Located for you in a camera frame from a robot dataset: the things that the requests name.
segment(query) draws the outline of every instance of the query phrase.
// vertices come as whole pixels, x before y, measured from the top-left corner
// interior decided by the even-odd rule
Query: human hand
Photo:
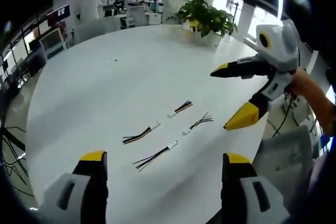
[[[301,68],[298,68],[293,74],[289,90],[296,95],[305,95],[306,90],[311,86],[313,80],[309,74]]]

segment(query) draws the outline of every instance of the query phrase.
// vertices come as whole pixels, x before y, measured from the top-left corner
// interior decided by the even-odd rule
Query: white round table
[[[225,152],[254,159],[266,116],[226,132],[223,125],[267,81],[214,78],[219,65],[256,52],[232,37],[216,49],[186,43],[179,26],[121,30],[52,58],[31,100],[26,133],[29,179],[37,202],[80,156],[108,152],[107,223],[204,224],[220,210]],[[185,101],[193,106],[168,119]],[[182,131],[209,112],[214,122]],[[123,145],[159,120],[145,138]],[[142,172],[133,162],[179,144]]]

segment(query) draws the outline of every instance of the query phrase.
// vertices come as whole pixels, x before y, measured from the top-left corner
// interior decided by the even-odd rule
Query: window
[[[256,38],[256,29],[258,25],[270,24],[270,25],[281,25],[282,22],[271,13],[265,11],[264,9],[256,6],[253,13],[253,18],[248,30],[248,34],[253,38]]]
[[[231,10],[229,10],[228,8],[226,8],[226,3],[227,3],[227,0],[214,0],[213,7],[215,7],[218,10],[224,10],[234,15],[236,6],[232,5]],[[235,17],[235,23],[236,25],[238,25],[244,1],[243,0],[233,0],[233,3],[238,3],[237,13]]]

